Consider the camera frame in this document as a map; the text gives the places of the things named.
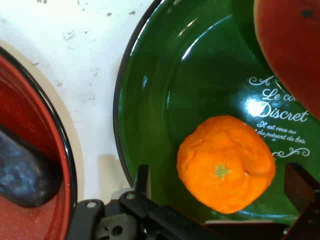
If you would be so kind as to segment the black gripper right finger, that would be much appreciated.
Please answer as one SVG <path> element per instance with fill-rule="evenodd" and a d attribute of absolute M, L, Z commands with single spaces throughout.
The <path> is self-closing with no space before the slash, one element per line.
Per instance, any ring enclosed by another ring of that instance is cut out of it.
<path fill-rule="evenodd" d="M 284 193 L 299 216 L 287 229 L 284 240 L 320 238 L 320 183 L 298 163 L 287 163 Z"/>

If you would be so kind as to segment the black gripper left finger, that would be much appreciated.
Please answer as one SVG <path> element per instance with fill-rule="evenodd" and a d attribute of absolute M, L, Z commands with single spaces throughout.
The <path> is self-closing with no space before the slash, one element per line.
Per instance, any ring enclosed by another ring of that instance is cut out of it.
<path fill-rule="evenodd" d="M 151 172 L 138 168 L 133 188 L 108 204 L 83 200 L 76 204 L 68 240 L 220 240 L 222 237 L 169 206 L 150 199 Z"/>

